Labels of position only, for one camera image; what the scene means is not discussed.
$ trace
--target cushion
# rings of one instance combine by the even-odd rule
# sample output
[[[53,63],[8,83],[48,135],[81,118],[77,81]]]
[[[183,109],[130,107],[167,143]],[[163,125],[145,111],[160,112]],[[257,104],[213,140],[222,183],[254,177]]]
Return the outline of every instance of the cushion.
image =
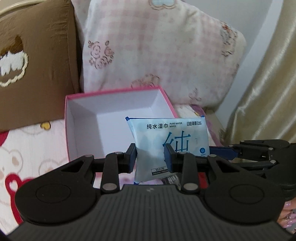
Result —
[[[47,0],[0,21],[0,131],[64,118],[79,91],[74,8]]]
[[[161,85],[173,104],[215,107],[230,89],[246,42],[229,24],[181,0],[72,3],[85,92]]]

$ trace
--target package of wipes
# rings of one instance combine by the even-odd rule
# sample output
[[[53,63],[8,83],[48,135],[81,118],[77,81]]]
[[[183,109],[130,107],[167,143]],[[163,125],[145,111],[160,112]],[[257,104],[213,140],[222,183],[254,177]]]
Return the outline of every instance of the package of wipes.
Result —
[[[144,119],[126,117],[137,148],[135,183],[168,176],[164,146],[176,152],[208,156],[209,138],[204,117]]]

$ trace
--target satin curtain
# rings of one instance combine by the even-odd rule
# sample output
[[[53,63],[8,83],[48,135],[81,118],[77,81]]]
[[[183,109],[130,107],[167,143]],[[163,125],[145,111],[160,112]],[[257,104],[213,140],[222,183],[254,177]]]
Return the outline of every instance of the satin curtain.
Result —
[[[263,61],[228,123],[224,145],[252,139],[296,142],[295,0],[284,0]]]

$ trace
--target white bed sheet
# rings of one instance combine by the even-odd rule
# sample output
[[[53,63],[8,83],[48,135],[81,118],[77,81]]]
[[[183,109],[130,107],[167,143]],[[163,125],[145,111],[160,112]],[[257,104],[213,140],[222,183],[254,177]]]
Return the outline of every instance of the white bed sheet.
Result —
[[[189,105],[175,106],[180,117],[198,115]],[[24,182],[47,173],[68,162],[65,121],[50,122],[50,130],[40,124],[0,134],[0,229],[8,234],[20,224],[21,218],[14,205],[14,194]],[[209,134],[209,145],[215,142]],[[132,174],[120,174],[120,184],[133,183]],[[94,186],[99,187],[98,174]]]

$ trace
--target ribbed gray surface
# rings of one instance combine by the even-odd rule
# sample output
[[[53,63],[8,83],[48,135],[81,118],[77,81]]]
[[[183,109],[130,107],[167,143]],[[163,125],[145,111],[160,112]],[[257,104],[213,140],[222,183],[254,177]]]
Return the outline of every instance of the ribbed gray surface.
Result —
[[[173,185],[125,185],[105,195],[86,216],[72,223],[43,227],[24,223],[9,237],[15,241],[286,241],[276,223],[236,226],[210,214],[197,196]]]

